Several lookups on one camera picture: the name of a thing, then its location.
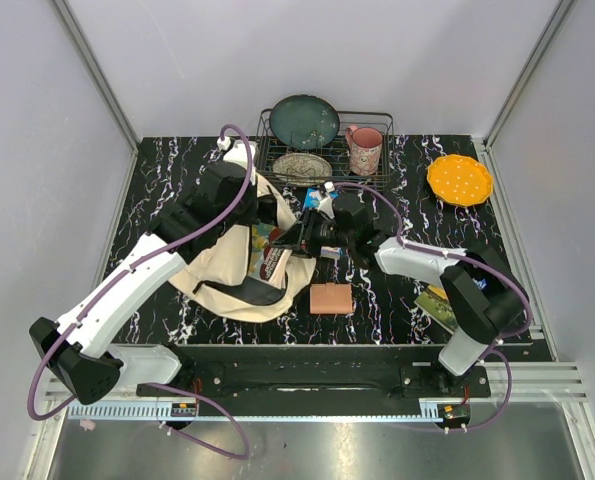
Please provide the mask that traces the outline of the yellow cover paperback book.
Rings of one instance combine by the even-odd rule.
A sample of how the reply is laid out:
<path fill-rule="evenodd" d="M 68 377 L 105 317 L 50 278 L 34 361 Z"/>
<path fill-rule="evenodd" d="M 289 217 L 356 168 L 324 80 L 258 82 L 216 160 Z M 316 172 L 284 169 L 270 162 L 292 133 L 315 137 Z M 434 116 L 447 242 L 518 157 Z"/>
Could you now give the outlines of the yellow cover paperback book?
<path fill-rule="evenodd" d="M 271 245 L 283 231 L 277 226 L 258 223 L 251 227 L 251 252 L 247 276 L 276 289 L 287 283 L 286 266 L 291 251 Z"/>

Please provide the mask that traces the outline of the blue comic book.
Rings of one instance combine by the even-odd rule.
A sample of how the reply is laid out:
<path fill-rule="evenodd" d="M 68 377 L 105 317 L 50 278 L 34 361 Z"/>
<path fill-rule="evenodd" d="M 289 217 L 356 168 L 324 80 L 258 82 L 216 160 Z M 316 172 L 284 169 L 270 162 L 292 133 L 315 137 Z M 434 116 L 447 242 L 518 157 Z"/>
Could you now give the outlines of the blue comic book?
<path fill-rule="evenodd" d="M 303 211 L 308 209 L 316 210 L 316 206 L 318 204 L 318 195 L 317 195 L 318 188 L 309 188 L 306 192 L 306 196 L 304 199 L 303 204 Z M 324 246 L 320 250 L 320 257 L 326 258 L 330 260 L 339 260 L 342 257 L 342 248 L 341 247 L 327 247 Z"/>

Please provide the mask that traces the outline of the cream canvas student bag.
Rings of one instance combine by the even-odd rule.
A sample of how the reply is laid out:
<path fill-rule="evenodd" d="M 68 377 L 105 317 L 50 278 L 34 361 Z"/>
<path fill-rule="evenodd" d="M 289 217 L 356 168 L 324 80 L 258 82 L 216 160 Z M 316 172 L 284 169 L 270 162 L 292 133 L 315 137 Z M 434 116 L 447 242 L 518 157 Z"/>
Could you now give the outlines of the cream canvas student bag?
<path fill-rule="evenodd" d="M 169 283 L 190 300 L 220 317 L 265 323 L 285 314 L 312 280 L 316 260 L 291 254 L 285 284 L 274 288 L 248 275 L 252 259 L 251 229 L 235 225 L 203 251 Z"/>

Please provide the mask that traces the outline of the landscape cover thin book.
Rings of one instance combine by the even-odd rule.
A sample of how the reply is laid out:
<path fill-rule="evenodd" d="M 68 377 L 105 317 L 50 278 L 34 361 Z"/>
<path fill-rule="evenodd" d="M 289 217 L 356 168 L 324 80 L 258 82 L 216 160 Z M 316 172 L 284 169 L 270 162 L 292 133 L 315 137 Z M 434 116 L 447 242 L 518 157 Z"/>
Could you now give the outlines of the landscape cover thin book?
<path fill-rule="evenodd" d="M 415 300 L 415 304 L 450 334 L 454 334 L 458 324 L 445 291 L 429 285 Z"/>

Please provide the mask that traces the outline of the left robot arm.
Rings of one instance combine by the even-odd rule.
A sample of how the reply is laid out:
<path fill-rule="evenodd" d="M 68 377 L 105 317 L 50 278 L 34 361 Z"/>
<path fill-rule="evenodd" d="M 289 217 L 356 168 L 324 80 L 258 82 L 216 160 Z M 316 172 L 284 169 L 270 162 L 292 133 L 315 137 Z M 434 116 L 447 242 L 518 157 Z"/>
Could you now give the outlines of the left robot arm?
<path fill-rule="evenodd" d="M 113 339 L 160 286 L 207 252 L 233 226 L 256 217 L 254 168 L 221 161 L 198 186 L 156 216 L 120 265 L 58 320 L 39 318 L 29 334 L 42 360 L 71 392 L 90 405 L 122 385 L 153 383 L 173 396 L 192 386 L 193 372 L 172 349 L 120 347 Z"/>

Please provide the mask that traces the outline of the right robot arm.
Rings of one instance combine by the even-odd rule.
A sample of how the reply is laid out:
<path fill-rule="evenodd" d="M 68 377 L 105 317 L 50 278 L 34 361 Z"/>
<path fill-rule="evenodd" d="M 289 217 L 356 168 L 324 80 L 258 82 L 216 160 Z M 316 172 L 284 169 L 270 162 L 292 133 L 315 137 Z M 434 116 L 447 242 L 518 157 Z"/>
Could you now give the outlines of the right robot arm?
<path fill-rule="evenodd" d="M 455 315 L 457 329 L 438 355 L 431 384 L 453 396 L 467 383 L 466 373 L 486 356 L 496 341 L 520 320 L 528 326 L 532 313 L 523 287 L 506 263 L 487 246 L 443 249 L 388 234 L 375 223 L 367 206 L 352 194 L 341 194 L 321 208 L 307 209 L 300 220 L 271 245 L 314 258 L 325 247 L 342 248 L 363 268 L 377 268 L 442 288 Z"/>

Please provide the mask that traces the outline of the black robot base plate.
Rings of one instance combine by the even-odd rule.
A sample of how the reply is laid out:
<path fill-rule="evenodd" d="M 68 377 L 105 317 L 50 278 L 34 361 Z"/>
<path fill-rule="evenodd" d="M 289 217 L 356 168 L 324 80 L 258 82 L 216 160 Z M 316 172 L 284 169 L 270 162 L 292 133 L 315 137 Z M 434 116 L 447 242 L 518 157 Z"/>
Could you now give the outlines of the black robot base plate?
<path fill-rule="evenodd" d="M 488 399 L 486 370 L 462 377 L 439 364 L 437 346 L 193 345 L 171 386 L 246 417 L 378 417 L 418 414 L 422 400 Z"/>

